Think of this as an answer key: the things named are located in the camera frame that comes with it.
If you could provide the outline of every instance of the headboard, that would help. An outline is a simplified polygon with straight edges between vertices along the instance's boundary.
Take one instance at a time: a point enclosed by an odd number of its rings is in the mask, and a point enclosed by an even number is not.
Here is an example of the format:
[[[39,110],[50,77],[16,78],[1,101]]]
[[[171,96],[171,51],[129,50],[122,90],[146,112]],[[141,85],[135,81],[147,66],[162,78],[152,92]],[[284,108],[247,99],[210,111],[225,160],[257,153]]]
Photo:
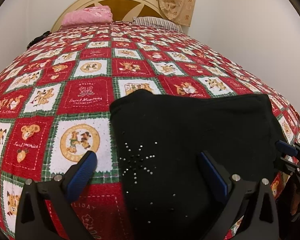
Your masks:
[[[62,19],[68,12],[98,5],[108,5],[114,21],[132,22],[134,17],[142,16],[167,19],[159,8],[158,0],[77,0],[59,16],[51,32],[60,29]]]

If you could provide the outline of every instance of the black fabric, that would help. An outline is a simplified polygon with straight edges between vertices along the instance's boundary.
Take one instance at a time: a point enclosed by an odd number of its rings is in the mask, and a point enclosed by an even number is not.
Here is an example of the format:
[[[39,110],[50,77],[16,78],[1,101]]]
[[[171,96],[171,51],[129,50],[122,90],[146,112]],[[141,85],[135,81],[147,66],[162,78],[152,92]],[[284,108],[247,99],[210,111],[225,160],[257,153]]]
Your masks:
[[[197,240],[214,223],[222,206],[198,170],[202,150],[245,180],[272,181],[277,173],[274,143],[285,139],[267,95],[196,99],[137,90],[110,112],[136,240]]]
[[[39,41],[42,41],[45,37],[49,36],[51,34],[50,31],[45,32],[39,37],[34,38],[27,46],[27,49],[31,48],[34,44],[38,43]]]

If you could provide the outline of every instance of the white wall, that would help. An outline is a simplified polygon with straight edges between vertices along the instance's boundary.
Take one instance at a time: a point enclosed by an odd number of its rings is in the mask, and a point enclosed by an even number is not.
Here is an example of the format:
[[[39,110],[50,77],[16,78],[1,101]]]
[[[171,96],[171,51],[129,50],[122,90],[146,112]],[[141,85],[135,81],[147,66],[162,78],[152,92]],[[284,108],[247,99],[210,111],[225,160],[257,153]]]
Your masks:
[[[6,0],[0,71],[76,0]],[[283,94],[300,113],[300,17],[288,0],[197,0],[190,36]]]

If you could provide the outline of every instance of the silver screw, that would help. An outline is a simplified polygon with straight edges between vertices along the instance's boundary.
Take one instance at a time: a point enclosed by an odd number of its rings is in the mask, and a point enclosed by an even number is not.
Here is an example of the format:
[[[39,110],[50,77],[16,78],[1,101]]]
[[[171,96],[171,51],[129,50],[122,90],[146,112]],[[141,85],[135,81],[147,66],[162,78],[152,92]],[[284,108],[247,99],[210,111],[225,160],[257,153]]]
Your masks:
[[[263,183],[264,185],[268,185],[268,184],[269,184],[269,180],[266,179],[266,178],[263,178],[263,179],[262,179],[262,183]]]
[[[232,179],[233,179],[234,181],[239,181],[239,180],[241,179],[241,177],[240,177],[238,174],[233,174],[233,175],[232,175]]]
[[[32,183],[32,179],[27,179],[26,180],[26,185],[30,185]]]
[[[53,180],[54,181],[60,181],[60,180],[62,180],[62,175],[61,174],[57,174],[56,176],[54,176]]]

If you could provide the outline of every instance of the bed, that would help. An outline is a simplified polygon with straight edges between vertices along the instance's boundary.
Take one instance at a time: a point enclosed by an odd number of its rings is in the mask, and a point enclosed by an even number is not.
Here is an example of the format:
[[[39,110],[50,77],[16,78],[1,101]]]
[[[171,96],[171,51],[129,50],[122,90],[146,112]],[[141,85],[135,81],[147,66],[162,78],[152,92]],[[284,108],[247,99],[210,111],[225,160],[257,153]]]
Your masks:
[[[66,13],[100,4],[113,23],[59,30]],[[157,0],[78,0],[0,73],[0,228],[8,238],[25,180],[63,174],[89,149],[98,166],[72,207],[95,239],[130,239],[109,105],[137,89],[193,98],[266,93],[287,141],[300,142],[300,117],[281,94],[191,37],[131,23],[141,16],[165,18]],[[287,180],[275,177],[276,198]]]

